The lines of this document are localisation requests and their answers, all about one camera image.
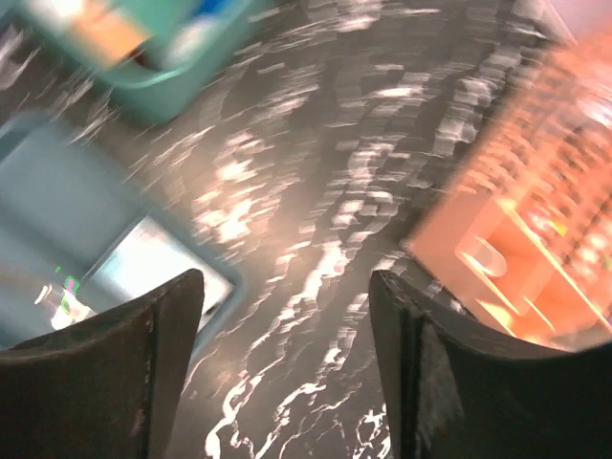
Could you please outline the green medicine kit box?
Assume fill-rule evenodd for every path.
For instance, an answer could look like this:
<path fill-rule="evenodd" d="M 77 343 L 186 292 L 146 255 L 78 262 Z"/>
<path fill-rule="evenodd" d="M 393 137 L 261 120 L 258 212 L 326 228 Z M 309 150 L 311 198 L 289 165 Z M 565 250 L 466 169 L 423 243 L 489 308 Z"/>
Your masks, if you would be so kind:
<path fill-rule="evenodd" d="M 269 1 L 17 1 L 49 54 L 144 124 L 177 118 L 256 30 Z"/>

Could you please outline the dark teal divider tray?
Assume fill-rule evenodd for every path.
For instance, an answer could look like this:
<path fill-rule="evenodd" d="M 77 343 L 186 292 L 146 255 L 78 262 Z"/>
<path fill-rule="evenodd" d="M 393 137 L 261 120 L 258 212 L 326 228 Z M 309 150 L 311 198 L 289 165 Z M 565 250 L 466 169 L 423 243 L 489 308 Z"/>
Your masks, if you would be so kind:
<path fill-rule="evenodd" d="M 74 128 L 46 114 L 21 112 L 1 127 L 1 268 L 40 287 L 52 282 L 97 313 L 121 300 L 91 280 L 91 271 L 122 237 L 150 217 L 235 283 L 222 305 L 200 315 L 195 354 L 203 352 L 243 299 L 237 269 L 157 201 L 125 179 L 124 171 Z"/>

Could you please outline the black handled scissors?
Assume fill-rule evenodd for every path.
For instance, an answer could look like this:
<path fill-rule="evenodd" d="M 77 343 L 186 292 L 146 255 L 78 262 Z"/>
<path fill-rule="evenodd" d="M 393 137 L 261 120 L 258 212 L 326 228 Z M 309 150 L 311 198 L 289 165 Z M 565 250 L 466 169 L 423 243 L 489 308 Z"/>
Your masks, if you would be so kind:
<path fill-rule="evenodd" d="M 52 282 L 42 285 L 34 304 L 46 312 L 54 330 L 64 329 L 97 314 L 69 290 Z"/>

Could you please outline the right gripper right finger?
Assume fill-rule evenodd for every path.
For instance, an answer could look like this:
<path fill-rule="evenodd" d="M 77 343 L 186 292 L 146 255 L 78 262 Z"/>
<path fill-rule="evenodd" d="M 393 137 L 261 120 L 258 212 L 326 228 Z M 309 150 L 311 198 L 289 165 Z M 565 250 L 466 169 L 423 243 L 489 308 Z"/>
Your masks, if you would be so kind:
<path fill-rule="evenodd" d="M 370 318 L 398 458 L 607 458 L 611 346 L 564 352 L 452 311 L 395 273 Z"/>

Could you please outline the brown glass medicine bottle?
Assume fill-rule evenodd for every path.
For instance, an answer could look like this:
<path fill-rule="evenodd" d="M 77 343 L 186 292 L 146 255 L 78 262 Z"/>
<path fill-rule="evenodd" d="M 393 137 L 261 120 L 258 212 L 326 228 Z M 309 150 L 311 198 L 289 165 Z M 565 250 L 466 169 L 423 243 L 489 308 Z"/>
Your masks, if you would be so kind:
<path fill-rule="evenodd" d="M 82 51 L 102 67 L 118 64 L 149 38 L 141 25 L 106 1 L 77 1 L 69 31 Z"/>

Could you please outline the blue white bandage roll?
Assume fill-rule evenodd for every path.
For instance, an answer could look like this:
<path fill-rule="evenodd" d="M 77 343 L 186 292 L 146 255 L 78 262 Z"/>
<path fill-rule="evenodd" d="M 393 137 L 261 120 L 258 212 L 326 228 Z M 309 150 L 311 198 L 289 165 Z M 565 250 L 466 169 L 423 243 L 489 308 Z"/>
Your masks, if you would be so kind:
<path fill-rule="evenodd" d="M 199 1 L 194 13 L 157 54 L 162 68 L 175 68 L 184 62 L 206 41 L 209 32 L 224 18 L 231 7 L 242 6 L 243 1 Z"/>

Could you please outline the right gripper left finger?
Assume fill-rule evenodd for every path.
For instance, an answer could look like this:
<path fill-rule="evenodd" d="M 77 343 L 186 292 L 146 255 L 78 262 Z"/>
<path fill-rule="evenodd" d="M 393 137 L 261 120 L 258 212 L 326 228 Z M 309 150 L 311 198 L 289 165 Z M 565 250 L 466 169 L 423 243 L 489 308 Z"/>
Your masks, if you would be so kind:
<path fill-rule="evenodd" d="M 189 269 L 2 352 L 2 457 L 164 457 L 203 299 Z"/>

